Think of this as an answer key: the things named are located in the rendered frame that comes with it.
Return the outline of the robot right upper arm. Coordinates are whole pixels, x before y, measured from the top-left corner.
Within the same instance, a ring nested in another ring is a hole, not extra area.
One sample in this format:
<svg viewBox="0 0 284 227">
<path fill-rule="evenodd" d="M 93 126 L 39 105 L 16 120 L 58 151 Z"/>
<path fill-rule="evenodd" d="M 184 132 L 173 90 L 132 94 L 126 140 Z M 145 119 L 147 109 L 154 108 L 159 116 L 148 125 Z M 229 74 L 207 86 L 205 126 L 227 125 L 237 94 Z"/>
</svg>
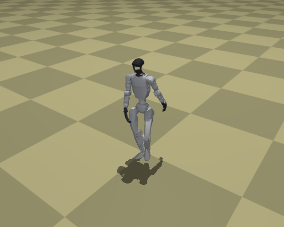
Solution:
<svg viewBox="0 0 284 227">
<path fill-rule="evenodd" d="M 127 74 L 126 77 L 125 77 L 125 80 L 126 80 L 126 84 L 125 84 L 126 90 L 124 92 L 125 96 L 131 95 L 131 79 L 130 79 L 131 75 L 132 74 Z"/>
</svg>

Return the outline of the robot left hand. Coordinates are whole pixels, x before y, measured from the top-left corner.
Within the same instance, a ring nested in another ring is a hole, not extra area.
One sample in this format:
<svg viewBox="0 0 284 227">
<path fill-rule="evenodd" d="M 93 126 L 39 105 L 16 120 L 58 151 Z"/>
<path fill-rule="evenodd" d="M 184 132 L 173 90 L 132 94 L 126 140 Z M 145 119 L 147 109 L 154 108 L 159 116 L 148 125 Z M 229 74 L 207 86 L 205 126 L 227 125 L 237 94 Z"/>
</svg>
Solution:
<svg viewBox="0 0 284 227">
<path fill-rule="evenodd" d="M 163 109 L 163 112 L 164 112 L 164 111 L 166 110 L 167 103 L 165 103 L 165 104 L 164 104 L 164 103 L 162 103 L 162 105 L 163 105 L 163 108 L 164 108 L 164 109 Z"/>
</svg>

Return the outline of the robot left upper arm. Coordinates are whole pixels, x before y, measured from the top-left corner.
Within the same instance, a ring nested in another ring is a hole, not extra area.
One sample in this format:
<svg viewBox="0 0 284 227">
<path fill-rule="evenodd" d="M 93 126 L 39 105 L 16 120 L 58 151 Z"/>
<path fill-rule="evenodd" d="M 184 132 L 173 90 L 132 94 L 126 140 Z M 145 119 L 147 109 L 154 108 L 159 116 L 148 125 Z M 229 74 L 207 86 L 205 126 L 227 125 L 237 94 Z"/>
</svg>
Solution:
<svg viewBox="0 0 284 227">
<path fill-rule="evenodd" d="M 147 82 L 148 82 L 148 84 L 150 84 L 151 85 L 151 87 L 153 88 L 153 90 L 154 90 L 154 95 L 155 96 L 160 96 L 160 94 L 159 94 L 159 89 L 158 89 L 158 85 L 157 85 L 157 83 L 156 83 L 156 79 L 153 77 L 153 76 L 147 76 L 146 77 L 146 80 L 147 80 Z"/>
</svg>

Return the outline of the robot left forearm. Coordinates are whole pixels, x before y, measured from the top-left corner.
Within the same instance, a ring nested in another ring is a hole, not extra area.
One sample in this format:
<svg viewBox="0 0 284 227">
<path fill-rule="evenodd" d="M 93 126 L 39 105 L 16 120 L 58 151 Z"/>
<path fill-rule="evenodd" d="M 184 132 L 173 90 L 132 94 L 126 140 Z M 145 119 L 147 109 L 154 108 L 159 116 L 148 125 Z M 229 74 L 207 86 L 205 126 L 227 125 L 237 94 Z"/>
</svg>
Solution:
<svg viewBox="0 0 284 227">
<path fill-rule="evenodd" d="M 159 99 L 159 101 L 161 102 L 161 103 L 166 103 L 166 100 L 164 99 L 164 97 L 162 96 L 162 93 L 159 91 L 159 94 L 160 94 L 160 96 L 157 96 L 157 98 Z"/>
</svg>

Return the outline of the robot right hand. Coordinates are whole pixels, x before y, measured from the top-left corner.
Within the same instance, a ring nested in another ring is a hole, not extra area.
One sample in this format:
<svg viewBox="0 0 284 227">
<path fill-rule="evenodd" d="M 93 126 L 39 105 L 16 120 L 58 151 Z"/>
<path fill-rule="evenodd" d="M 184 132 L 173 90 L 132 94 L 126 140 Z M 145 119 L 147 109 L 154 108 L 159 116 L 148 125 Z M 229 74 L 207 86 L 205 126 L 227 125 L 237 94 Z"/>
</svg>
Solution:
<svg viewBox="0 0 284 227">
<path fill-rule="evenodd" d="M 131 123 L 131 121 L 129 121 L 129 118 L 128 118 L 128 116 L 127 116 L 127 108 L 125 107 L 124 108 L 124 115 L 125 115 L 125 118 L 126 118 L 126 120 L 127 120 L 127 122 L 129 122 L 129 123 Z"/>
</svg>

